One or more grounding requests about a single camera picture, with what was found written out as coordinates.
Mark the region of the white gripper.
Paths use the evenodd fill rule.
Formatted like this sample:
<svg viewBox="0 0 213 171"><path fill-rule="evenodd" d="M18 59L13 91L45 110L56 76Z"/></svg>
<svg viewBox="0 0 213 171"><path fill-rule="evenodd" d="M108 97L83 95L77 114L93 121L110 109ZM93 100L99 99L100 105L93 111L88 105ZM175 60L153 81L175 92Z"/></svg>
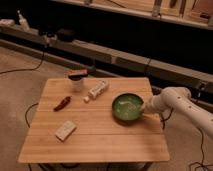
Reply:
<svg viewBox="0 0 213 171"><path fill-rule="evenodd" d="M154 95L146 103L142 104L140 111L144 112L145 109L151 113L161 113L167 109L167 106L160 95Z"/></svg>

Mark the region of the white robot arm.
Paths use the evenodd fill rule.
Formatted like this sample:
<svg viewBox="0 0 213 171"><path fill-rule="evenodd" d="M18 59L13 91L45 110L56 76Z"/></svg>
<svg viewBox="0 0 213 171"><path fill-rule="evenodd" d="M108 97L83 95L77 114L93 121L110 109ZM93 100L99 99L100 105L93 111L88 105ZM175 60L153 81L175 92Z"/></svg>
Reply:
<svg viewBox="0 0 213 171"><path fill-rule="evenodd" d="M167 87L160 94L153 95L140 111L162 113L167 109L176 110L187 117L195 126L213 139L213 114L191 101L191 92L185 87Z"/></svg>

